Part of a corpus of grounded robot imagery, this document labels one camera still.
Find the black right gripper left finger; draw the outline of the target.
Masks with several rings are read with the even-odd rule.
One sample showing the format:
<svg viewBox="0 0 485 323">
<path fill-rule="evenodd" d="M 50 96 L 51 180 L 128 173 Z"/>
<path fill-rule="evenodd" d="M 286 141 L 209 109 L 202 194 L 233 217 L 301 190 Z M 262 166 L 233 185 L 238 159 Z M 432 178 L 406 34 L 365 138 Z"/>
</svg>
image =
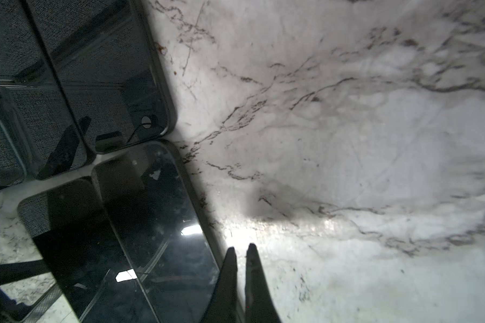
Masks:
<svg viewBox="0 0 485 323">
<path fill-rule="evenodd" d="M 237 321 L 237 256 L 230 247 L 224 257 L 210 303 L 200 323 Z"/>
</svg>

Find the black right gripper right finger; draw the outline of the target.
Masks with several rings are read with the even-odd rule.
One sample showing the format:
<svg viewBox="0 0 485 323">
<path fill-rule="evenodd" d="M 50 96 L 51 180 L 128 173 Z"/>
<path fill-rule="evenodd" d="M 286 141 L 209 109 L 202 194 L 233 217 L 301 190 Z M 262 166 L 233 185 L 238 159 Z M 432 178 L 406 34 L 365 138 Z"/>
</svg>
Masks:
<svg viewBox="0 0 485 323">
<path fill-rule="evenodd" d="M 281 323 L 273 304 L 257 246 L 251 243 L 246 255 L 245 322 Z"/>
</svg>

